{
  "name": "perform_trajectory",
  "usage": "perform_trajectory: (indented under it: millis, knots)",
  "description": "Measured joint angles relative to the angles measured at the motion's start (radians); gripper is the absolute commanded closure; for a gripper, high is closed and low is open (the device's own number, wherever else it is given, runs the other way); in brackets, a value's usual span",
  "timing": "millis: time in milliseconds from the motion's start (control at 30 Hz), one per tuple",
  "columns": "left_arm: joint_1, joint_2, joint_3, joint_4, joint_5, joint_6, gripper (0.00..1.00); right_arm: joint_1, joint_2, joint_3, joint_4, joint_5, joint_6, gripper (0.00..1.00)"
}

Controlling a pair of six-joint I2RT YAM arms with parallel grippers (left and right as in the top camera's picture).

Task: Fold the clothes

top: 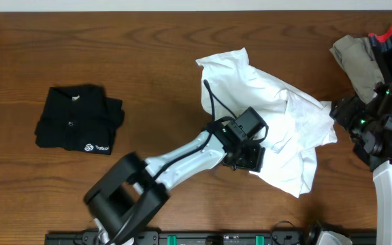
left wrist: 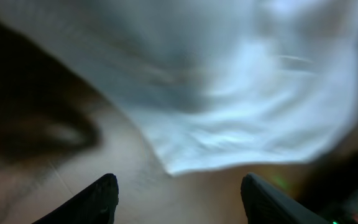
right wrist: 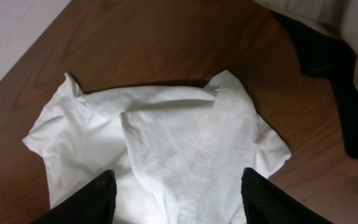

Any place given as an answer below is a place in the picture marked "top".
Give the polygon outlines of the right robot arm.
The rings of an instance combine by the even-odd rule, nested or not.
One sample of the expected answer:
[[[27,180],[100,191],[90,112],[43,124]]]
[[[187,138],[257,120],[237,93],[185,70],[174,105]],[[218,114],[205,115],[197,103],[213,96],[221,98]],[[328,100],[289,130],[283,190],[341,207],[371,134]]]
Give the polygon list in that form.
[[[392,244],[392,82],[379,84],[364,103],[356,95],[333,102],[330,117],[345,129],[354,154],[373,174],[377,244]]]

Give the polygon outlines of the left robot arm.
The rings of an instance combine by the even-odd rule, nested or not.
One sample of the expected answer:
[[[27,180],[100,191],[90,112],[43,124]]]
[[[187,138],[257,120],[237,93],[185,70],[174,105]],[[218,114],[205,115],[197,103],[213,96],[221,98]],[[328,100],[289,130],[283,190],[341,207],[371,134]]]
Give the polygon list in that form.
[[[87,192],[84,203],[104,244],[125,244],[152,220],[169,192],[219,163],[234,169],[259,169],[264,147],[255,136],[267,126],[215,122],[194,140],[171,152],[141,159],[122,157]]]

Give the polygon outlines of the white t-shirt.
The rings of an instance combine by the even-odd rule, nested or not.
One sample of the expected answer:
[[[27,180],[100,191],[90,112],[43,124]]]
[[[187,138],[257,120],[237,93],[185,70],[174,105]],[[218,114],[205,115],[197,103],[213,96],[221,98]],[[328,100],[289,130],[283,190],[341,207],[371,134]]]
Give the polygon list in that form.
[[[309,193],[317,168],[316,147],[337,142],[331,102],[318,101],[281,79],[250,65],[245,48],[213,54],[196,63],[203,68],[218,101],[207,90],[201,105],[217,118],[240,115],[252,107],[268,125],[260,131],[265,148],[257,176],[294,197]]]

